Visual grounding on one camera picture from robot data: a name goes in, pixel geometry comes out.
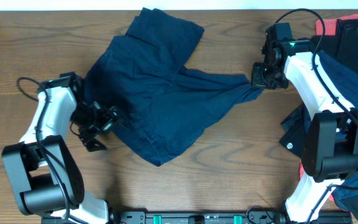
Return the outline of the navy blue shorts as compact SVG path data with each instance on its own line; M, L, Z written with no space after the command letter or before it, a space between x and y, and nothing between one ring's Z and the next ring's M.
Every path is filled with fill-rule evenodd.
M262 92L243 74L185 67L203 32L194 22L144 8L85 77L86 102L115 106L124 121L114 134L155 166L183 154L234 105Z

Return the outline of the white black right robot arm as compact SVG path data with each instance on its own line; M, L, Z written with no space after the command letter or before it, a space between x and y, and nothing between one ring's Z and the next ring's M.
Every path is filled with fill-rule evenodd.
M335 87L308 40L266 40L252 85L274 90L294 85L311 118L302 144L304 168L285 201L288 223L310 223L333 190L358 172L358 110Z

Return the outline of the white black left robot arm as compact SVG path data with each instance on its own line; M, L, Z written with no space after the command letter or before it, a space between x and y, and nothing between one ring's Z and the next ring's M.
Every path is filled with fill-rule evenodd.
M20 212L38 215L42 223L112 223L108 202L85 190L65 138L75 124L89 152L104 150L96 138L121 122L117 109L85 103L83 80L76 75L38 86L30 127L1 154Z

